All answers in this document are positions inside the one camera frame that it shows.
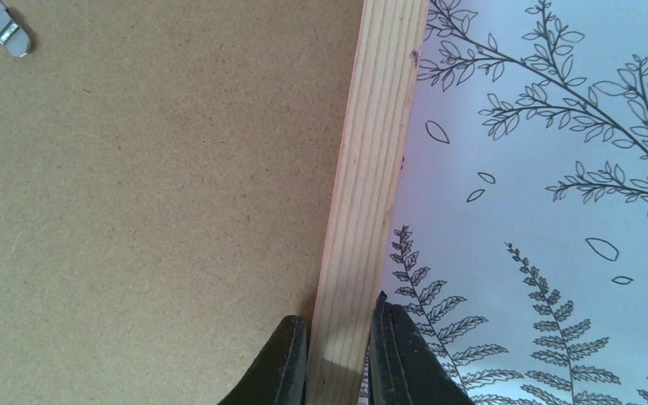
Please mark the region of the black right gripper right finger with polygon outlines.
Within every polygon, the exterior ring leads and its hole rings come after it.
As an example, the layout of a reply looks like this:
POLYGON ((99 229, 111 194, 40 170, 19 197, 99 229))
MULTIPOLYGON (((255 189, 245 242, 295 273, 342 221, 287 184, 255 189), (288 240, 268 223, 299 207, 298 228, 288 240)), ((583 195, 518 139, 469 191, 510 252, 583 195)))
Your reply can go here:
POLYGON ((446 374, 402 305, 381 291, 371 317, 369 403, 473 405, 446 374))

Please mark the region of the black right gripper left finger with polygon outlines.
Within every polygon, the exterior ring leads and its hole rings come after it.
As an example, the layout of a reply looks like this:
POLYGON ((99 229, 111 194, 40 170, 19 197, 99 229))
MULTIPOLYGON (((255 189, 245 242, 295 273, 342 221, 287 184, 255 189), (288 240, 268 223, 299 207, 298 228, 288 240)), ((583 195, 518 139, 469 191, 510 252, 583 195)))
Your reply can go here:
POLYGON ((307 323, 284 317, 220 405, 300 405, 305 402, 307 323))

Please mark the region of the brown cardboard backing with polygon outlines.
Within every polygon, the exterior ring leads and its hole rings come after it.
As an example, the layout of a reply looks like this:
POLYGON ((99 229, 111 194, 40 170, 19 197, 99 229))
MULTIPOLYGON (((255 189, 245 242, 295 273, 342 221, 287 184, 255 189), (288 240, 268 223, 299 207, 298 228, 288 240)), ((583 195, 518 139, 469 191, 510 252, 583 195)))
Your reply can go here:
POLYGON ((312 312, 361 2, 8 8, 0 404, 215 404, 312 312))

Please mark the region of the pink wooden picture frame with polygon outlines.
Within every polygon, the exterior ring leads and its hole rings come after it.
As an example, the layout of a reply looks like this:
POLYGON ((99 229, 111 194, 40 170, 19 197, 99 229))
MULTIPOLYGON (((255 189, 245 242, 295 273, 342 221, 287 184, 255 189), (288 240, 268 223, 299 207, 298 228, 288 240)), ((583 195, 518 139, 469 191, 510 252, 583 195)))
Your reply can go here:
POLYGON ((309 404, 358 400, 428 8, 362 7, 310 331, 309 404))

